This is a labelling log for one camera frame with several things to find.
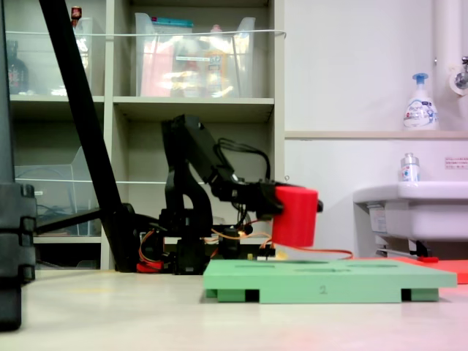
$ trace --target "white pipe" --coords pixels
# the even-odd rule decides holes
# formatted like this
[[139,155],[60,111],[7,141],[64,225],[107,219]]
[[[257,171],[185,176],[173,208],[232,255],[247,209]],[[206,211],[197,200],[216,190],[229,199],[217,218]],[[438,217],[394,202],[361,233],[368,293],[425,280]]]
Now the white pipe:
[[462,0],[435,0],[435,48],[437,77],[445,74],[451,65],[461,64]]
[[458,129],[459,95],[450,87],[454,72],[460,72],[463,31],[462,0],[434,0],[434,47],[437,65],[434,70],[434,101],[441,129]]

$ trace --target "shelf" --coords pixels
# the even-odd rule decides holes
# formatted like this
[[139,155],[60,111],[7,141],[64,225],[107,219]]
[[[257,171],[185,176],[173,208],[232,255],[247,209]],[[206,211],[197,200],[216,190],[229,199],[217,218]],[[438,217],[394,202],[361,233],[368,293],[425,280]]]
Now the shelf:
[[267,7],[269,0],[130,0],[136,6]]
[[[164,244],[166,245],[176,245],[179,238],[165,238]],[[241,245],[261,245],[265,242],[267,238],[247,238],[241,240]]]
[[[100,121],[104,119],[104,97],[93,97]],[[71,121],[68,97],[48,95],[10,95],[15,121]]]
[[400,139],[400,140],[465,140],[468,131],[421,130],[397,132],[334,132],[334,131],[286,131],[286,140],[316,139]]
[[35,236],[35,244],[100,244],[100,236]]
[[274,99],[114,97],[114,105],[130,121],[159,122],[187,113],[204,123],[265,123]]

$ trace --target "white wall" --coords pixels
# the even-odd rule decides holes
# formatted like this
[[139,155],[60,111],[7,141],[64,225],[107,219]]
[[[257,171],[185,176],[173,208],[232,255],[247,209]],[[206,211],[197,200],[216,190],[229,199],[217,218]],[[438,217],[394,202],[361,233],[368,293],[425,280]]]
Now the white wall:
[[[286,130],[400,130],[412,75],[433,76],[431,1],[288,0],[285,6]],[[468,141],[287,140],[285,147],[290,183],[317,189],[325,204],[317,248],[372,255],[369,216],[352,203],[352,193],[397,181],[405,152],[420,158],[423,180],[468,181],[468,171],[444,169],[446,156],[468,156]]]
[[317,140],[286,142],[286,175],[291,184],[316,189],[325,204],[317,217],[315,246],[374,251],[369,217],[352,193],[398,181],[405,152],[418,155],[423,181],[468,181],[468,170],[446,170],[446,156],[468,156],[468,141]]
[[400,130],[412,76],[432,78],[430,3],[286,1],[286,130]]

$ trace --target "red object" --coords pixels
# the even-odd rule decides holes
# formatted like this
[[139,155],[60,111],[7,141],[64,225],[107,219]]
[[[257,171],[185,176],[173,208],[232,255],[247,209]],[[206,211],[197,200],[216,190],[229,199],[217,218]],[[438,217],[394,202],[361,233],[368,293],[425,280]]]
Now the red object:
[[[365,258],[358,258],[356,260],[366,260]],[[367,260],[398,260],[412,265],[422,265],[433,269],[440,269],[441,271],[456,273],[458,284],[468,284],[468,260],[441,260],[437,263],[425,263],[419,260],[413,260],[406,257],[394,258],[368,258]]]
[[273,242],[296,247],[314,245],[319,193],[299,186],[277,186],[276,197],[284,210],[273,219]]
[[161,273],[164,268],[162,261],[157,262],[140,262],[137,264],[138,273]]
[[422,263],[438,263],[439,259],[437,257],[418,257],[418,261]]

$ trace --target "white sink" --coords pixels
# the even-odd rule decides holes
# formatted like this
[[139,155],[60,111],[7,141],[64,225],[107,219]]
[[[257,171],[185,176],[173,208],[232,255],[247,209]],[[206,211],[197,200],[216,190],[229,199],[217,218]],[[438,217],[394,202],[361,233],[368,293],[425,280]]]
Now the white sink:
[[412,241],[468,241],[468,182],[420,181],[372,186],[354,193],[379,236]]

